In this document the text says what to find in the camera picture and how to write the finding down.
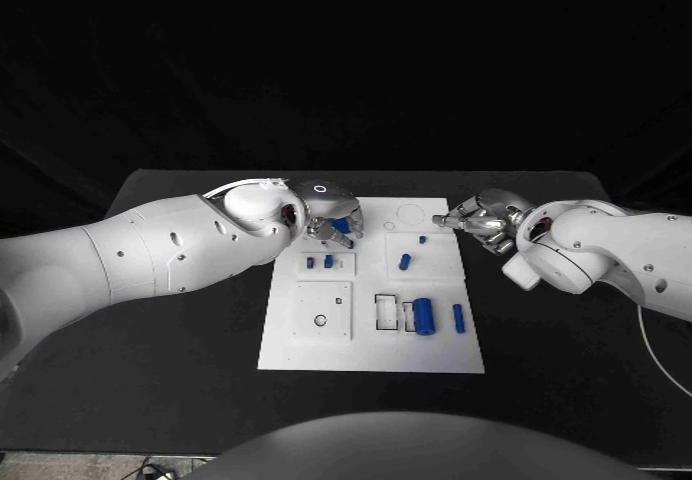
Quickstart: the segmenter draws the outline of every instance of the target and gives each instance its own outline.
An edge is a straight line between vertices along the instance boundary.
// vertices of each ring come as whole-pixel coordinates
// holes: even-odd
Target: screw hole
[[[171,241],[181,247],[184,245],[184,237],[176,233],[171,233]]]
[[[659,293],[664,293],[667,291],[667,288],[668,288],[668,281],[661,279],[658,282],[656,282],[656,285],[655,285],[655,288],[656,288],[656,291]]]
[[[214,221],[214,225],[217,226],[217,230],[220,231],[220,233],[223,235],[225,235],[227,234],[227,227],[217,220]]]

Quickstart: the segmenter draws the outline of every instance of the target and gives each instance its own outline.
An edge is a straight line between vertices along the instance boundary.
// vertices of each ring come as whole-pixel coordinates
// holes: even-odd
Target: white board
[[[359,201],[365,236],[355,239],[357,247],[323,245],[303,235],[274,262],[259,368],[485,373],[458,238],[432,221],[449,211],[446,199]],[[403,253],[411,255],[406,271],[398,268]],[[332,268],[325,268],[326,255],[334,256]],[[336,293],[342,290],[351,292],[348,304]],[[397,297],[396,330],[378,330],[378,294]],[[430,336],[407,332],[406,307],[410,310],[417,298],[433,302],[437,332]],[[465,312],[463,334],[455,328],[456,303]],[[394,324],[390,304],[387,300],[380,305],[384,328]]]

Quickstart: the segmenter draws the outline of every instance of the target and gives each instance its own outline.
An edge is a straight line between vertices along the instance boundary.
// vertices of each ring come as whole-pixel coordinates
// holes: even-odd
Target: small blue part
[[[466,332],[466,326],[465,326],[465,314],[462,313],[462,305],[456,303],[452,306],[455,310],[455,326],[458,327],[458,333],[465,333]]]
[[[332,226],[342,232],[351,233],[349,222],[347,218],[336,218],[332,220]]]
[[[414,324],[419,335],[433,335],[436,333],[436,319],[433,318],[433,302],[430,298],[414,300]]]
[[[411,255],[406,253],[401,256],[400,270],[409,270],[409,264],[411,263]]]

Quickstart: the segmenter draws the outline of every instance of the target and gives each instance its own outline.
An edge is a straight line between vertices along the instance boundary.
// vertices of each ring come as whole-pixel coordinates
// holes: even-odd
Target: black tabletop
[[[576,172],[140,170],[109,216],[267,176],[325,178],[358,196],[446,197],[488,187],[537,204],[607,200]],[[215,455],[325,416],[416,410],[531,427],[638,466],[692,465],[692,399],[661,373],[633,302],[597,283],[580,296],[525,292],[459,234],[485,375],[257,370],[273,264],[186,295],[110,307],[58,331],[0,395],[0,449]],[[688,323],[645,310],[659,358],[692,385]]]

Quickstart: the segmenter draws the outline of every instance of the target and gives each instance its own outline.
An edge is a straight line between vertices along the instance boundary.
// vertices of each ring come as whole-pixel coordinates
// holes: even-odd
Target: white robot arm
[[[0,240],[0,379],[61,327],[101,308],[181,295],[269,263],[308,233],[362,237],[355,196],[331,182],[244,180],[158,200],[83,227]]]
[[[642,307],[692,321],[691,217],[636,212],[599,200],[535,207],[489,189],[433,221],[475,234],[496,255],[517,242],[504,272],[525,290],[544,279],[580,294],[600,281]]]

